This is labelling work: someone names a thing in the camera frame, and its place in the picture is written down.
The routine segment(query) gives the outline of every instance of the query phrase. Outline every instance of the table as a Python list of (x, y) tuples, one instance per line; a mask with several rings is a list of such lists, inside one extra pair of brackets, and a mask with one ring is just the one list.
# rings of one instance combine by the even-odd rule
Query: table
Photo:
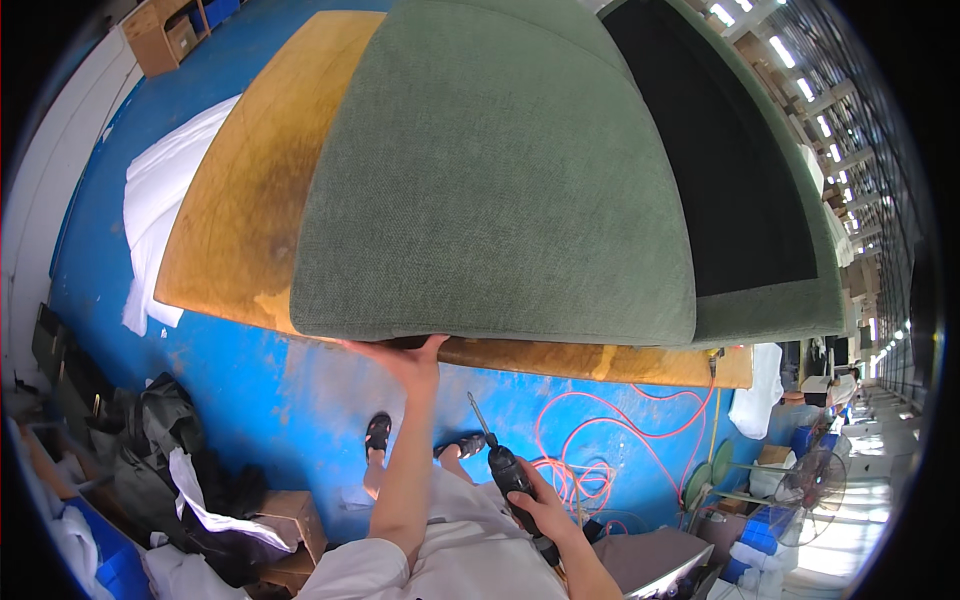
[[(320, 149), (381, 12), (318, 12), (253, 80), (207, 150), (167, 242), (154, 297), (300, 336), (290, 284)], [(597, 381), (709, 385), (702, 351), (451, 338), (446, 363)], [(753, 383), (753, 349), (728, 348), (718, 387)]]

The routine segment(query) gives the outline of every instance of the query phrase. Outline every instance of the green sofa cushion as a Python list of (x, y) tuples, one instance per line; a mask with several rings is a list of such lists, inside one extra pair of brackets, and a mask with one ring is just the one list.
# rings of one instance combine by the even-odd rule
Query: green sofa cushion
[(657, 129), (575, 0), (401, 0), (304, 209), (290, 316), (357, 340), (690, 342), (683, 210)]

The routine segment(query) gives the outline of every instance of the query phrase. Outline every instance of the blue painted floor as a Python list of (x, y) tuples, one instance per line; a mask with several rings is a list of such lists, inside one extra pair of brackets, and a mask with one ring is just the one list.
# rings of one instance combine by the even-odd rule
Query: blue painted floor
[[(386, 409), (400, 422), (397, 385), (377, 366), (339, 348), (291, 339), (274, 332), (187, 312), (178, 328), (151, 321), (137, 337), (120, 325), (132, 280), (123, 230), (123, 190), (130, 162), (164, 134), (201, 110), (243, 91), (283, 42), (314, 12), (330, 9), (386, 11), (390, 0), (251, 0), (214, 31), (177, 71), (145, 81), (115, 119), (94, 151), (65, 229), (55, 272), (52, 307), (76, 332), (113, 383), (141, 390), (147, 377), (171, 372), (194, 398), (209, 443), (232, 468), (262, 465), (275, 489), (308, 489), (314, 494), (331, 540), (366, 534), (369, 510), (347, 511), (344, 492), (356, 492), (365, 467), (362, 435), (370, 415)], [(449, 431), (474, 430), (467, 404), (472, 391), (500, 439), (517, 454), (540, 456), (534, 422), (557, 394), (595, 394), (624, 410), (641, 429), (662, 433), (687, 422), (699, 406), (687, 396), (655, 402), (630, 386), (441, 365), (438, 441)], [(666, 396), (673, 388), (644, 388)], [(702, 397), (706, 390), (695, 390)], [(705, 461), (710, 439), (706, 410), (703, 442), (691, 470)], [(721, 395), (717, 442), (731, 438), (734, 458), (752, 462), (762, 442), (743, 438), (727, 419), (732, 391)], [(557, 456), (581, 422), (612, 411), (584, 396), (567, 396), (543, 418), (546, 451)], [(694, 421), (683, 433), (654, 440), (675, 480), (680, 480), (701, 430)], [(783, 443), (788, 431), (772, 425), (771, 439)], [(643, 523), (621, 516), (633, 533), (677, 523), (676, 494), (648, 450), (631, 434), (608, 423), (574, 438), (567, 461), (603, 459), (617, 469), (607, 508), (630, 511)], [(477, 481), (490, 479), (483, 456), (465, 461)], [(739, 483), (732, 470), (726, 487)]]

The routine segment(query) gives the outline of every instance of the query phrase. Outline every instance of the hand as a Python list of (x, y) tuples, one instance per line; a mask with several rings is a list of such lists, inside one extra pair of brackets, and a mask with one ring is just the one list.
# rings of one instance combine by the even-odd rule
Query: hand
[(437, 350), (450, 336), (435, 333), (427, 338), (420, 348), (398, 350), (380, 344), (339, 340), (338, 344), (373, 359), (393, 375), (407, 396), (414, 399), (437, 395), (440, 384), (440, 368), (437, 366)]
[(523, 492), (510, 492), (507, 494), (507, 499), (518, 508), (530, 513), (540, 531), (553, 540), (558, 547), (568, 540), (576, 540), (577, 538), (585, 540), (584, 533), (566, 513), (564, 504), (553, 486), (543, 479), (533, 465), (518, 456), (516, 459), (526, 472), (527, 478), (530, 479), (534, 492), (537, 494), (537, 499), (534, 500), (529, 494)]

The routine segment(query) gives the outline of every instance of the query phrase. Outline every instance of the black sandal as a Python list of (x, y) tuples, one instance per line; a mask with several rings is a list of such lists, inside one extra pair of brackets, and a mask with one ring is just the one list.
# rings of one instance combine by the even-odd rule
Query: black sandal
[(387, 451), (387, 439), (390, 437), (390, 428), (393, 422), (390, 415), (384, 412), (373, 415), (370, 424), (367, 425), (367, 437), (364, 438), (364, 454), (367, 455), (367, 464), (370, 464), (370, 450)]
[(487, 445), (487, 441), (484, 439), (483, 433), (467, 433), (456, 442), (440, 444), (435, 447), (433, 449), (433, 457), (439, 459), (440, 455), (444, 453), (444, 450), (453, 444), (460, 447), (460, 460), (464, 460), (482, 450), (484, 446)]

